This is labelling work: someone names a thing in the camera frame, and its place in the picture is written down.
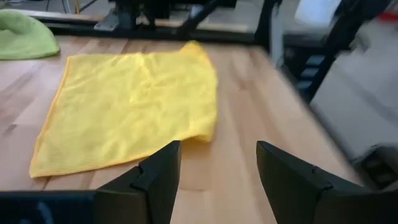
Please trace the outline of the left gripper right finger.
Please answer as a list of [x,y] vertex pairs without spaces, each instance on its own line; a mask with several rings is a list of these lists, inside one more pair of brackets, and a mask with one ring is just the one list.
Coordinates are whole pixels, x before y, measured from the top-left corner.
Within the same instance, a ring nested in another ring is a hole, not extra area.
[[369,190],[266,141],[256,159],[277,223],[397,223],[396,190]]

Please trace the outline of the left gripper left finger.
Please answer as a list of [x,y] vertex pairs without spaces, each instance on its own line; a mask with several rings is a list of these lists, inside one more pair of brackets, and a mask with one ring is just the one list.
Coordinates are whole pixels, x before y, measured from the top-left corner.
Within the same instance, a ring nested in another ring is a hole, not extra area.
[[170,223],[180,180],[179,141],[95,190],[1,192],[1,223]]

